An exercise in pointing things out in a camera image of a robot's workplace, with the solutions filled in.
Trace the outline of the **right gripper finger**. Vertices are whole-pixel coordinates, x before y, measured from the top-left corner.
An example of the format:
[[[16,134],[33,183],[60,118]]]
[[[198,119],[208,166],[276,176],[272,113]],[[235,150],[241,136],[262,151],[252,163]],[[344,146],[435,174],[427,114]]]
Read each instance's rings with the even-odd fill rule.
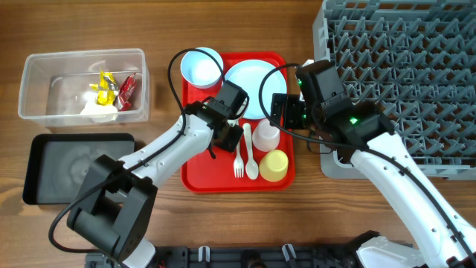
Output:
[[[306,104],[300,95],[286,95],[283,107],[283,127],[289,130],[306,128]]]
[[[288,95],[285,93],[274,93],[271,100],[271,119],[280,126],[286,117],[286,103]]]

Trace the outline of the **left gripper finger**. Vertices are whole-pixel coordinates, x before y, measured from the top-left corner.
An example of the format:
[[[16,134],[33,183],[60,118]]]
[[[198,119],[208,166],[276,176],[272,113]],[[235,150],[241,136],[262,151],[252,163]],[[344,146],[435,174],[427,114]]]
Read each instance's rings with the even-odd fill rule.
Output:
[[[226,135],[226,150],[228,152],[234,152],[242,137],[243,129],[239,124],[235,124],[229,128]]]
[[[213,131],[212,145],[221,149],[230,149],[231,140],[228,137],[230,131],[230,126],[228,124],[223,124],[221,127],[217,127]]]

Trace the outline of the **red snack wrapper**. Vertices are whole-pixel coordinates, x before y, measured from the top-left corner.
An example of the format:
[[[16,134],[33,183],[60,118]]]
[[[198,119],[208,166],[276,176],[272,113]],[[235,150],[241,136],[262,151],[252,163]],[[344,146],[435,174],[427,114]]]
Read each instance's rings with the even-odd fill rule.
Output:
[[[132,105],[129,99],[132,97],[135,87],[137,86],[137,80],[135,73],[129,75],[119,88],[118,96],[115,99],[115,107],[118,111],[127,111]]]

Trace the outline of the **yellow foil wrapper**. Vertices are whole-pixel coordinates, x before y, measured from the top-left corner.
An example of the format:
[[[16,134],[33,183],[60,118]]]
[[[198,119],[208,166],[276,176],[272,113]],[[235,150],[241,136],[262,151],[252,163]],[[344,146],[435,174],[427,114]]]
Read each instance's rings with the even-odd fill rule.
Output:
[[[90,83],[89,87],[96,91],[96,104],[101,106],[111,106],[118,95],[118,85],[111,72],[100,72],[100,82]]]

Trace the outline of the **white tissue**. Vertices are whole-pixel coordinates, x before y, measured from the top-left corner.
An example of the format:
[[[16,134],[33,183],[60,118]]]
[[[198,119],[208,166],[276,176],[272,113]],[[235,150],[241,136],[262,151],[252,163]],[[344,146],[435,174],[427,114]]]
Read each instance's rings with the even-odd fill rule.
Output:
[[[92,92],[85,94],[84,98],[86,99],[86,104],[80,112],[81,115],[90,118],[96,123],[107,123],[117,119],[118,110],[115,106],[97,104],[96,95]]]

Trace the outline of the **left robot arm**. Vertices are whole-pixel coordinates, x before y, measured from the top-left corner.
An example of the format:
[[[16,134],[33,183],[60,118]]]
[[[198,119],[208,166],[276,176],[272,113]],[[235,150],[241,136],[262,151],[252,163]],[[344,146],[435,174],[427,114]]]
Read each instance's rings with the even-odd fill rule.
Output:
[[[145,239],[158,189],[184,163],[219,147],[234,151],[243,130],[229,121],[244,111],[248,94],[226,81],[215,97],[189,103],[164,134],[119,160],[102,155],[81,185],[68,227],[122,267],[158,267]]]

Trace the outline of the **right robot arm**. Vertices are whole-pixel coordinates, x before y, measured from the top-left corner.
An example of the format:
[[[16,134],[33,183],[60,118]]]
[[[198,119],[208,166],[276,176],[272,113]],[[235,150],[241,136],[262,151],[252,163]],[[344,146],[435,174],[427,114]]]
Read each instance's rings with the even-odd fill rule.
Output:
[[[300,94],[274,94],[267,119],[279,130],[326,145],[366,176],[411,233],[416,247],[377,232],[357,237],[349,267],[474,267],[475,228],[461,217],[412,159],[390,119],[370,101],[353,103],[333,63],[291,65]]]

